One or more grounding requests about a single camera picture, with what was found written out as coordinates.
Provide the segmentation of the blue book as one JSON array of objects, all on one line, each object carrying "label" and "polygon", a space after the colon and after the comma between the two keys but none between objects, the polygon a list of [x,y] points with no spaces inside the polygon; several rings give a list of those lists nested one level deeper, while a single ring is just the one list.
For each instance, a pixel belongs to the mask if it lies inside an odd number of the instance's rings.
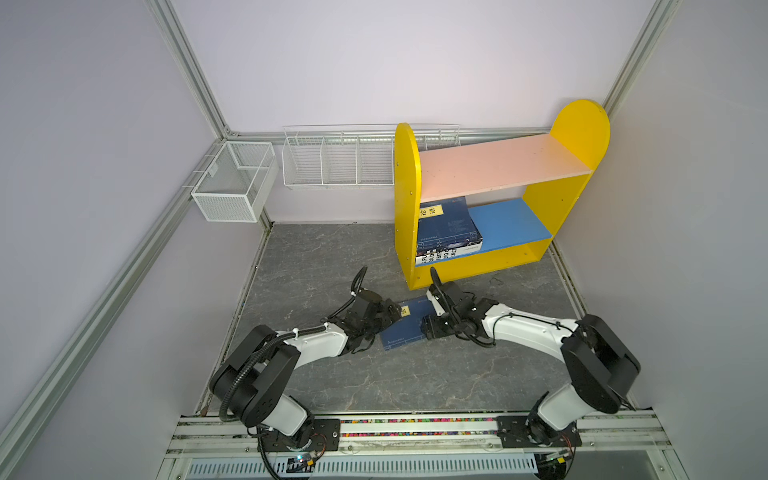
[{"label": "blue book", "polygon": [[419,255],[481,242],[482,235],[470,216],[465,197],[420,204],[417,230]]},{"label": "blue book", "polygon": [[482,248],[482,245],[482,240],[474,242],[457,242],[453,244],[435,246],[434,248],[424,248],[418,250],[416,256],[444,258],[457,255],[466,255],[479,251]]},{"label": "blue book", "polygon": [[426,296],[405,300],[399,305],[401,318],[380,334],[385,351],[425,340],[426,335],[422,331],[423,320],[435,313]]}]

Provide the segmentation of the white booklet black text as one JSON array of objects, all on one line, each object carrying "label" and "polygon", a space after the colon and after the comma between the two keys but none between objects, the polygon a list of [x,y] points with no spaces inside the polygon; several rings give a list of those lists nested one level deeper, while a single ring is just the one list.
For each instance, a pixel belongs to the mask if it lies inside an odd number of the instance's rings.
[{"label": "white booklet black text", "polygon": [[479,252],[480,249],[481,249],[481,245],[477,244],[477,245],[470,245],[462,248],[425,252],[423,255],[416,256],[415,265],[416,266],[428,265],[436,262],[451,260],[457,257],[472,255]]}]

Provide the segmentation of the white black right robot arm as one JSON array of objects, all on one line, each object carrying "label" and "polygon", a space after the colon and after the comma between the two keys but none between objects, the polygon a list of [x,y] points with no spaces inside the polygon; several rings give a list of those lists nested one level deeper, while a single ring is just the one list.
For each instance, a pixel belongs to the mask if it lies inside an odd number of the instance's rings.
[{"label": "white black right robot arm", "polygon": [[482,348],[506,341],[565,365],[569,381],[543,394],[526,418],[534,443],[551,443],[587,414],[615,414],[629,404],[641,364],[601,317],[587,314],[574,320],[524,312],[444,283],[435,268],[430,276],[427,299],[435,313],[422,321],[426,338],[452,336]]}]

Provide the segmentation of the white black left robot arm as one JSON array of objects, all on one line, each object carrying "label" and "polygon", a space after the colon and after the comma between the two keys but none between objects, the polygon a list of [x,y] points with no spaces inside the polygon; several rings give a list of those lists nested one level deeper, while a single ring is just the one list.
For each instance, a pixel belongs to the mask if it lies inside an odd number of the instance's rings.
[{"label": "white black left robot arm", "polygon": [[258,325],[251,330],[209,380],[210,393],[220,401],[221,421],[275,431],[298,445],[309,441],[314,415],[285,393],[294,371],[362,353],[401,319],[396,302],[363,287],[366,273],[366,267],[357,272],[348,300],[316,326],[277,331]]}]

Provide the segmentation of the yellow pink blue bookshelf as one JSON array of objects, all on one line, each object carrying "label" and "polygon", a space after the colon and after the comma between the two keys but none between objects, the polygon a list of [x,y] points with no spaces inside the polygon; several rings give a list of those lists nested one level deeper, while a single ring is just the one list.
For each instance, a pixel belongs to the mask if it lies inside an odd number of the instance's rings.
[{"label": "yellow pink blue bookshelf", "polygon": [[[541,260],[604,158],[610,136],[608,114],[591,100],[565,106],[545,134],[432,151],[419,151],[411,126],[399,124],[394,246],[408,288],[428,287],[431,268],[458,280]],[[522,189],[522,196],[469,210],[483,236],[479,252],[415,265],[421,203],[510,188]]]}]

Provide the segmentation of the white mesh box basket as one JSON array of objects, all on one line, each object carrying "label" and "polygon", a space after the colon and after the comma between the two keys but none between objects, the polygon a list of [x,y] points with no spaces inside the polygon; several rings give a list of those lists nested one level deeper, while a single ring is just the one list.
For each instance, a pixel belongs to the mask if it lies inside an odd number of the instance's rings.
[{"label": "white mesh box basket", "polygon": [[192,190],[209,222],[258,223],[279,173],[270,142],[224,142]]}]

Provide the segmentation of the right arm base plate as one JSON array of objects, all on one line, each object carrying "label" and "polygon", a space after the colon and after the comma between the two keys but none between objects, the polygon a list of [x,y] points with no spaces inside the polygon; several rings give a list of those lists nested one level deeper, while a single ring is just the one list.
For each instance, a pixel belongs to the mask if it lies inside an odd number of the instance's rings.
[{"label": "right arm base plate", "polygon": [[558,432],[546,424],[531,428],[526,415],[500,415],[496,417],[496,422],[497,436],[503,448],[565,448],[582,445],[575,422]]}]

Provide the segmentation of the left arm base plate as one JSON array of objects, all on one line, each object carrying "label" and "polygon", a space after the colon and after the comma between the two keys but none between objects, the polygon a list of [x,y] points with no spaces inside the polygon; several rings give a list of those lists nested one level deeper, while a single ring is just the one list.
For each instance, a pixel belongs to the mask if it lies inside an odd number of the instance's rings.
[{"label": "left arm base plate", "polygon": [[267,453],[337,451],[341,439],[341,422],[331,417],[309,417],[292,435],[276,427],[261,431],[260,446]]}]

